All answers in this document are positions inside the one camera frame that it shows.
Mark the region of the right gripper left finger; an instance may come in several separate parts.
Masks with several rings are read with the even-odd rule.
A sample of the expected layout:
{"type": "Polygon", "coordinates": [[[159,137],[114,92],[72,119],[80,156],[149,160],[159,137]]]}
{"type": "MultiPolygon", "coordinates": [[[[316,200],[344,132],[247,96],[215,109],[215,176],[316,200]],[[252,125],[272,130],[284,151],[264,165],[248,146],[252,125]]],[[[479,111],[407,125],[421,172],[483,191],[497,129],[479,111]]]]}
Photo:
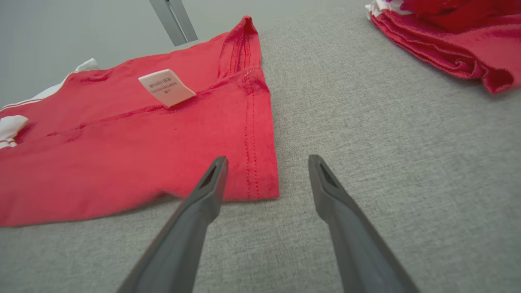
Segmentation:
{"type": "Polygon", "coordinates": [[[227,158],[216,158],[117,293],[192,293],[207,228],[219,215],[227,177],[227,158]]]}

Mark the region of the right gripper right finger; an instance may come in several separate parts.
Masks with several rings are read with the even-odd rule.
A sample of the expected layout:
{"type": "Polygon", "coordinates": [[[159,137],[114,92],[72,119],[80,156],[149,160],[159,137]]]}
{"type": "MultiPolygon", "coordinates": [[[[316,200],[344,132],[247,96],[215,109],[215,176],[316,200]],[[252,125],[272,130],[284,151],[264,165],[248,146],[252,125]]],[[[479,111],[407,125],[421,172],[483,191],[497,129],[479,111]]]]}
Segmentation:
{"type": "Polygon", "coordinates": [[[309,156],[315,208],[331,232],[344,293],[419,293],[409,274],[326,162],[309,156]]]}

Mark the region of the red jersey with white sleeves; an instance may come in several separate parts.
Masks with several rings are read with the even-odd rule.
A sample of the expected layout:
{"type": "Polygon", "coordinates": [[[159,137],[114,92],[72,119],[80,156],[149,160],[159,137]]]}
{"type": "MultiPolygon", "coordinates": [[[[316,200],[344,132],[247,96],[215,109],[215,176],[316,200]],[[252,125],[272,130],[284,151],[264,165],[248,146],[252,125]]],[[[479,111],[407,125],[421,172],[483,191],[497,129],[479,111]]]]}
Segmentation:
{"type": "Polygon", "coordinates": [[[75,72],[49,97],[7,105],[0,227],[80,221],[187,197],[227,157],[227,201],[280,196],[271,95],[246,15],[192,47],[75,72]]]}

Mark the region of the red garment with white trim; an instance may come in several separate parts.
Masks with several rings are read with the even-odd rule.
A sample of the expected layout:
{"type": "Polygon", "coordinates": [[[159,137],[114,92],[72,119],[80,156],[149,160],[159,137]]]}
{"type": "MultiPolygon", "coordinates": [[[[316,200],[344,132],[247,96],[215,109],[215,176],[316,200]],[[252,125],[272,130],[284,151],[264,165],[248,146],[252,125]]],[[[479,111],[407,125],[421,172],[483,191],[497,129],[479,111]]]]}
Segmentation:
{"type": "Polygon", "coordinates": [[[491,94],[521,88],[521,0],[372,0],[367,18],[394,44],[491,94]]]}

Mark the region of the grey fabric sofa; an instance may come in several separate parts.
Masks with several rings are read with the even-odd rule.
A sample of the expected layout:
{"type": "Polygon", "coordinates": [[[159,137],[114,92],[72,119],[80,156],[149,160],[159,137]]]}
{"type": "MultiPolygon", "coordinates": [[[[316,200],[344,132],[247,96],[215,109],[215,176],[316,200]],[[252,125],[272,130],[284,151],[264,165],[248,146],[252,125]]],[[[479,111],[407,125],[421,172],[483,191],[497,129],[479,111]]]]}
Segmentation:
{"type": "MultiPolygon", "coordinates": [[[[205,41],[244,15],[260,36],[281,197],[229,203],[194,291],[343,292],[308,155],[319,154],[423,293],[521,293],[521,89],[489,94],[395,46],[370,0],[182,0],[205,41]]],[[[0,0],[0,107],[80,63],[175,48],[149,0],[0,0]]],[[[0,228],[1,293],[115,292],[178,201],[0,228]]]]}

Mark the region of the grey partition post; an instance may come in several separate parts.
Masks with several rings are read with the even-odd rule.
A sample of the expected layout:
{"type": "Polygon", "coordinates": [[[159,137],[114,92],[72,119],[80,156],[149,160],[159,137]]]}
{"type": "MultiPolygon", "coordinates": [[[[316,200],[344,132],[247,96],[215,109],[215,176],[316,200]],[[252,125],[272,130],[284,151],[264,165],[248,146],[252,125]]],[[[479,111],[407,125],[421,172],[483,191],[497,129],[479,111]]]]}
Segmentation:
{"type": "Polygon", "coordinates": [[[182,0],[149,0],[175,46],[198,40],[182,0]]]}

